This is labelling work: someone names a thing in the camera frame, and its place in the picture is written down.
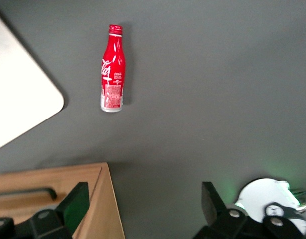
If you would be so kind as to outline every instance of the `coca-cola bottle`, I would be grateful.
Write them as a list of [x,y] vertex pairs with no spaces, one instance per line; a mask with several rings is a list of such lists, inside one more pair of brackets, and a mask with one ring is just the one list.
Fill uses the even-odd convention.
[[101,109],[106,112],[120,111],[125,75],[121,26],[109,26],[109,40],[102,59],[101,75]]

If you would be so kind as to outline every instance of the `wooden edge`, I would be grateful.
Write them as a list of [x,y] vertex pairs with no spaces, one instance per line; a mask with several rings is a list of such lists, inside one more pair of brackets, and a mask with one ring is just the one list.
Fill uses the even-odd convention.
[[108,165],[103,165],[93,201],[75,239],[125,239]]

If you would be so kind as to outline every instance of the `silver bottle bottom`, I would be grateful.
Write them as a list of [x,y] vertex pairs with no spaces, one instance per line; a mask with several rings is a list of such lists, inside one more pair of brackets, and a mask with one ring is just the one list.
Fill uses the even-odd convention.
[[111,112],[111,113],[113,113],[113,112],[119,112],[119,111],[122,109],[122,107],[120,107],[120,108],[106,108],[106,107],[101,107],[101,109],[102,109],[103,111],[105,111],[105,112]]

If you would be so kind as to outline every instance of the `bottle cap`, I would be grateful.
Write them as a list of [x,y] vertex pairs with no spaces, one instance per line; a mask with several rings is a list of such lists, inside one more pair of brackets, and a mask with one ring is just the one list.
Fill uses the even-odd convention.
[[122,35],[122,27],[119,26],[119,25],[110,25],[109,26],[109,33],[110,34]]

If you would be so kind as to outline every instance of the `black clamp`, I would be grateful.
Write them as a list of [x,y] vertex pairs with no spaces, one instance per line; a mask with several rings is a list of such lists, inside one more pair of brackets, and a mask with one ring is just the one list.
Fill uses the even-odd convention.
[[17,225],[13,218],[0,218],[0,239],[72,239],[89,206],[88,183],[80,182],[55,210],[42,210]]
[[207,226],[193,239],[306,239],[285,217],[265,216],[259,223],[242,210],[226,208],[211,182],[202,184],[202,208]]

